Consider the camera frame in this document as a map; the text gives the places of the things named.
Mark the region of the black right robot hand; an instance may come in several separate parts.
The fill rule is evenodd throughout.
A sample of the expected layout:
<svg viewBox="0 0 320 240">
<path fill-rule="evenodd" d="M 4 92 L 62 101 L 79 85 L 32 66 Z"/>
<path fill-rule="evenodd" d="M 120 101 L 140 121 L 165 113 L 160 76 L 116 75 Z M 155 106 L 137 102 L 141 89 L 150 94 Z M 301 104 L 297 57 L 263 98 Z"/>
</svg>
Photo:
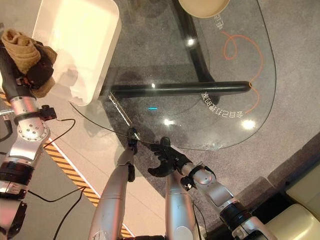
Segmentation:
<svg viewBox="0 0 320 240">
<path fill-rule="evenodd" d="M 148 172 L 157 178 L 163 178 L 175 170 L 177 170 L 181 175 L 188 176 L 190 173 L 183 173 L 183 168 L 191 163 L 187 156 L 169 145 L 163 144 L 151 144 L 150 150 L 157 156 L 160 164 L 155 168 L 148 168 Z"/>
</svg>

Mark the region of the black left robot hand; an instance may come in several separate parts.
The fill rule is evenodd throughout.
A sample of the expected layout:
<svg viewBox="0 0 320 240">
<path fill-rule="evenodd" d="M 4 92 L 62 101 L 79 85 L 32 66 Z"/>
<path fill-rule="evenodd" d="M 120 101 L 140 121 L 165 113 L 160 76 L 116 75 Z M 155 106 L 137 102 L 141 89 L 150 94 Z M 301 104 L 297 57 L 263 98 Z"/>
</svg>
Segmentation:
<svg viewBox="0 0 320 240">
<path fill-rule="evenodd" d="M 29 37 L 0 40 L 2 89 L 8 99 L 44 98 L 55 85 L 54 63 L 58 54 Z"/>
</svg>

